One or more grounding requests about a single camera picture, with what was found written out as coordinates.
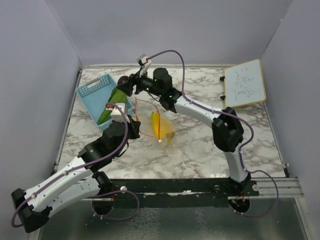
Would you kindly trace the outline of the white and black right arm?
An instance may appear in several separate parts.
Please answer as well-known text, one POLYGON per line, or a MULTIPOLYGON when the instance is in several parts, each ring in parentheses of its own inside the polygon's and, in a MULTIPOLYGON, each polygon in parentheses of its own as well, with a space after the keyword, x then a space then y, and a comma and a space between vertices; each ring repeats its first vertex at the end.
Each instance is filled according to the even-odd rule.
POLYGON ((159 103, 168 111, 194 118, 212 129, 215 146, 224 152, 229 168, 230 191, 240 196, 248 189, 251 174, 241 161, 240 144, 244 140, 244 129, 233 108, 214 108, 202 105, 200 102, 187 99, 186 96, 173 87, 172 77, 166 68, 156 68, 153 78, 138 71, 129 76, 122 76, 117 82, 117 88, 128 97, 145 91, 159 97, 159 103))

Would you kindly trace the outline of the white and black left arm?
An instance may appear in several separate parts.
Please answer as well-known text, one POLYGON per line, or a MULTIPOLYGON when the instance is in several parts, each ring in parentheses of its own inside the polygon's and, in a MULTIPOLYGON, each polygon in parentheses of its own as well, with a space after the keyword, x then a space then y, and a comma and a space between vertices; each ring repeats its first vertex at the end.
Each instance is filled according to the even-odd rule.
POLYGON ((50 217, 77 201, 118 194, 100 169, 123 155, 129 139, 140 137, 140 126, 131 117, 127 122, 113 121, 101 137, 87 144, 63 169, 34 187, 13 191, 13 215, 19 217, 25 232, 40 229, 50 217))

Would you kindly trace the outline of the green fake lettuce leaf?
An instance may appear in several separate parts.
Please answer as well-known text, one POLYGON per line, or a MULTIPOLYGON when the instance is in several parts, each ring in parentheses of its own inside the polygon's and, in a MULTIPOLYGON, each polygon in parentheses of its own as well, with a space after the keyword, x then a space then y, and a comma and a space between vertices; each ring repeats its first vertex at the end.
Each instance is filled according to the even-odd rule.
POLYGON ((126 99, 127 99, 127 95, 123 91, 121 91, 117 87, 115 87, 111 92, 111 95, 107 101, 105 109, 101 113, 101 115, 97 121, 97 124, 101 125, 104 122, 106 122, 110 118, 110 115, 111 115, 111 112, 114 108, 114 105, 118 104, 118 103, 124 103, 126 101, 126 99))

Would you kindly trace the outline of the clear zip bag orange seal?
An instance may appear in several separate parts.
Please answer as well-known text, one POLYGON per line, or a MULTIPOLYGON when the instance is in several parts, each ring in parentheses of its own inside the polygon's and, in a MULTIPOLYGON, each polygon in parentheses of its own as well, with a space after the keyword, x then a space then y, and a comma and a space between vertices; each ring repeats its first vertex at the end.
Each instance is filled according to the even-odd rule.
POLYGON ((176 131, 173 123, 153 102, 135 99, 134 113, 136 121, 141 123, 139 133, 162 146, 173 146, 176 131))

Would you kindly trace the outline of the yellow fake banana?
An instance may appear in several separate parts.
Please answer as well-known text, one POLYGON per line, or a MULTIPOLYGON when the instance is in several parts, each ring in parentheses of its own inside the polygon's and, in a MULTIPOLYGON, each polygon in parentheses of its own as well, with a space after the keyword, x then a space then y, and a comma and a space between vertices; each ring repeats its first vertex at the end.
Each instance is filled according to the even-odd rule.
POLYGON ((163 117, 159 112, 151 113, 151 124, 158 142, 167 146, 173 143, 176 135, 172 122, 163 117))

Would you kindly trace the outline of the dark round fake food slice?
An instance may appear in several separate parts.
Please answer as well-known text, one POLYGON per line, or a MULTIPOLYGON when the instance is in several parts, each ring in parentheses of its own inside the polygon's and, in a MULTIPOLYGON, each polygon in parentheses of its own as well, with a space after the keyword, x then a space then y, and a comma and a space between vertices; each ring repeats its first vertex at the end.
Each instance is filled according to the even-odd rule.
POLYGON ((128 84, 129 80, 130 80, 130 78, 128 76, 126 76, 126 75, 121 76, 117 82, 117 85, 118 86, 125 86, 128 84))

